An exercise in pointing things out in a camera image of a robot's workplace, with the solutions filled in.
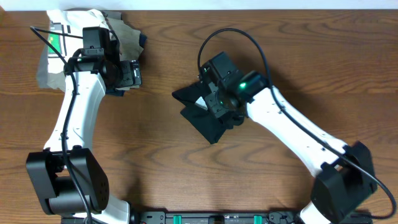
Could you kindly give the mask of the black t-shirt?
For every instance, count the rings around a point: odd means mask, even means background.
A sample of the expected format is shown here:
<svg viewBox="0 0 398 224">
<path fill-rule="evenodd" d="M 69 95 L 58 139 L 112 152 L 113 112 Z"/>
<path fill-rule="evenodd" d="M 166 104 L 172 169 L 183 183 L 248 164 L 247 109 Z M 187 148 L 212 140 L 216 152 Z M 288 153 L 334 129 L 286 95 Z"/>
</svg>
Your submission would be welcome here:
<svg viewBox="0 0 398 224">
<path fill-rule="evenodd" d="M 195 82 L 188 87 L 172 92 L 172 96 L 185 105 L 180 114 L 210 143 L 217 143 L 227 129 L 233 129 L 244 122 L 244 116 L 237 112 L 228 112 L 215 118 L 203 106 L 206 87 Z"/>
</svg>

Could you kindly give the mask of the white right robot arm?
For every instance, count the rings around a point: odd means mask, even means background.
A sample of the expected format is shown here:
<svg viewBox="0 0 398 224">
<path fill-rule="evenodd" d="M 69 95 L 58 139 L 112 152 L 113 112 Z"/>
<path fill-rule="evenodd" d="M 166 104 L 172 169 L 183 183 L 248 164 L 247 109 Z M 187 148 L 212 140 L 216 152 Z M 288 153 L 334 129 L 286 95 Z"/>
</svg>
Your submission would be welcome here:
<svg viewBox="0 0 398 224">
<path fill-rule="evenodd" d="M 285 100 L 270 78 L 252 71 L 204 71 L 205 102 L 215 116 L 245 113 L 284 143 L 315 181 L 302 223 L 343 223 L 377 189 L 370 150 L 326 133 Z"/>
</svg>

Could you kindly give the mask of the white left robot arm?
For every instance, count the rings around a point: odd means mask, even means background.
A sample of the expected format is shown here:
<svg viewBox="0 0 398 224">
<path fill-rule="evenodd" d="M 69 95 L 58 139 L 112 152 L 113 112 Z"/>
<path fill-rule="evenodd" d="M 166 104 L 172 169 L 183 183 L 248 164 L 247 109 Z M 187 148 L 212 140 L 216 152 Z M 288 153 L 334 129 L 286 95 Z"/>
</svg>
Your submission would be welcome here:
<svg viewBox="0 0 398 224">
<path fill-rule="evenodd" d="M 137 61 L 72 57 L 64 68 L 65 96 L 44 149 L 27 156 L 26 169 L 46 215 L 62 223 L 130 223 L 129 202 L 111 195 L 109 180 L 93 155 L 93 134 L 107 81 L 141 84 Z"/>
</svg>

